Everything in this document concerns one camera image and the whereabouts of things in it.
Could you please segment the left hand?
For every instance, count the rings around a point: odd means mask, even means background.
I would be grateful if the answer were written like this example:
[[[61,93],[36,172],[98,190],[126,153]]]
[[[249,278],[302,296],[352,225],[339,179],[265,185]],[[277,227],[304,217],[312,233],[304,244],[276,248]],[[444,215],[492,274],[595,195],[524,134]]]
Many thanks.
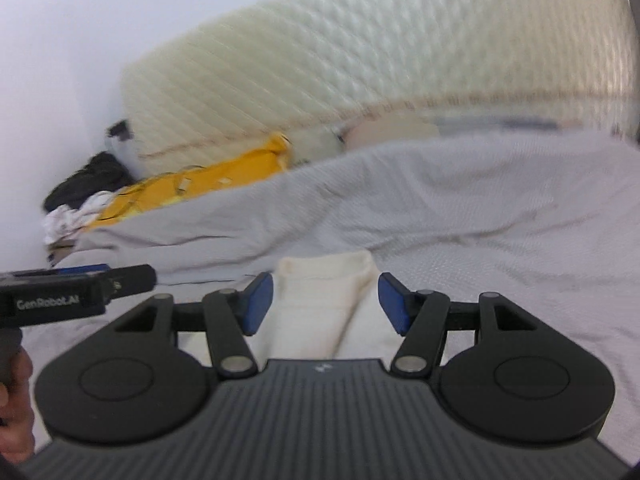
[[[1,385],[1,455],[12,464],[27,460],[35,451],[35,415],[32,410],[29,381],[32,360],[21,348],[11,361],[12,379]]]

